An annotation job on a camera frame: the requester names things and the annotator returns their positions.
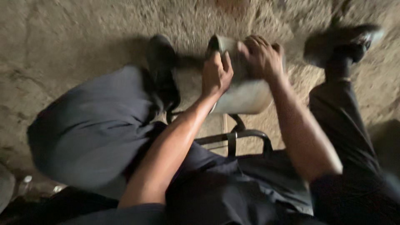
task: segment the dirt floor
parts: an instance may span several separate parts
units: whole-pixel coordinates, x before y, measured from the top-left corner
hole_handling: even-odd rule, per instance
[[[257,33],[284,45],[287,70],[305,104],[323,81],[323,71],[302,59],[305,39],[333,23],[382,25],[383,41],[352,68],[367,127],[400,119],[400,2],[398,0],[3,0],[0,1],[0,161],[21,179],[32,175],[30,193],[51,194],[54,182],[35,171],[27,126],[51,101],[79,83],[133,62],[145,65],[146,39],[168,35],[180,54],[201,57],[214,34],[243,39]],[[177,74],[181,109],[200,93],[200,73]],[[274,148],[284,145],[271,105],[242,115],[248,128],[264,131]],[[221,133],[222,115],[212,115],[199,133]],[[259,143],[239,143],[239,154],[260,152]]]

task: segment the dark shirt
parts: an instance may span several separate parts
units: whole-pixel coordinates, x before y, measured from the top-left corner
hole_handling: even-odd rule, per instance
[[[166,206],[109,209],[64,224],[400,224],[395,187],[374,175],[322,177],[310,184],[313,217],[273,201],[231,163],[177,183],[167,192]]]

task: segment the dark gray pants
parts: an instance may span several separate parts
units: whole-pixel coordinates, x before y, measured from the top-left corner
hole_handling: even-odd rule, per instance
[[[351,84],[328,82],[310,93],[310,109],[345,168],[377,171],[374,150]],[[43,110],[28,129],[37,168],[49,178],[119,199],[130,174],[165,125],[150,123],[162,111],[147,72],[126,66],[68,91]],[[226,159],[193,143],[178,176]],[[310,196],[285,151],[267,159],[239,157],[243,173],[266,189],[309,207]]]

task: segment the black shoe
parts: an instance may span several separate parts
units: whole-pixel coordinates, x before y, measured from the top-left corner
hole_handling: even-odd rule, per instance
[[[383,37],[378,25],[332,28],[309,37],[304,47],[304,59],[311,65],[326,68],[326,64],[337,51],[359,62],[365,52]]]
[[[173,75],[178,56],[168,37],[158,34],[150,39],[147,63],[158,96],[163,101],[164,111],[174,110],[180,104],[180,94]]]

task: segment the pant leg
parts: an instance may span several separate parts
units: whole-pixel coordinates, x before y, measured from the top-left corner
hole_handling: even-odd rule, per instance
[[[310,193],[285,150],[273,151],[267,157],[238,157],[238,163],[242,172],[256,180],[271,199],[289,203],[302,213],[313,214]]]
[[[150,123],[162,111],[145,71],[126,66],[85,82],[43,110],[28,128],[37,168],[49,178],[84,190],[118,198],[162,123]],[[201,160],[215,154],[199,146]],[[185,164],[201,164],[187,157]]]
[[[345,172],[353,168],[379,173],[379,163],[348,80],[315,87],[310,92],[310,110],[335,147]]]

